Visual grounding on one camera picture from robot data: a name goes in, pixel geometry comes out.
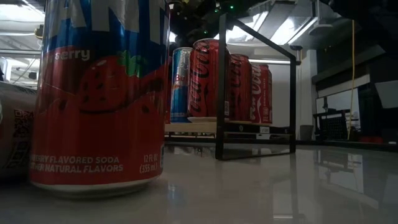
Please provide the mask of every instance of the blue and silver can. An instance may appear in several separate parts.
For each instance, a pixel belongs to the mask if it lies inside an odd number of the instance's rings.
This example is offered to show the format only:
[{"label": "blue and silver can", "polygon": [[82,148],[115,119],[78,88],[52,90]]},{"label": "blue and silver can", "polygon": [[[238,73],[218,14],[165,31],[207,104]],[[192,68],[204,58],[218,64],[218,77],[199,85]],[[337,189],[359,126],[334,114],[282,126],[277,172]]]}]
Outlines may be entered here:
[{"label": "blue and silver can", "polygon": [[189,123],[188,120],[188,76],[192,48],[182,47],[173,52],[172,123]]}]

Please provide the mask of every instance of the strawberry flavored soda can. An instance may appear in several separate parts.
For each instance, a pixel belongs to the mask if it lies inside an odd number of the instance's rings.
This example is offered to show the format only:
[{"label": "strawberry flavored soda can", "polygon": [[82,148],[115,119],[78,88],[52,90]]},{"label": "strawberry flavored soda can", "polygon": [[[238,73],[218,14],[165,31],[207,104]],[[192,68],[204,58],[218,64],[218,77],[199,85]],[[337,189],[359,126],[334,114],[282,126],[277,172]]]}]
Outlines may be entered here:
[{"label": "strawberry flavored soda can", "polygon": [[248,56],[231,54],[229,81],[229,119],[250,121],[251,64]]},{"label": "strawberry flavored soda can", "polygon": [[166,1],[47,1],[31,182],[67,197],[137,190],[163,168]]},{"label": "strawberry flavored soda can", "polygon": [[268,65],[252,65],[250,120],[272,124],[272,74]]},{"label": "strawberry flavored soda can", "polygon": [[[225,51],[226,71],[230,54]],[[188,81],[188,117],[217,117],[218,40],[202,39],[193,44]],[[225,85],[225,115],[229,116],[229,91]]]}]

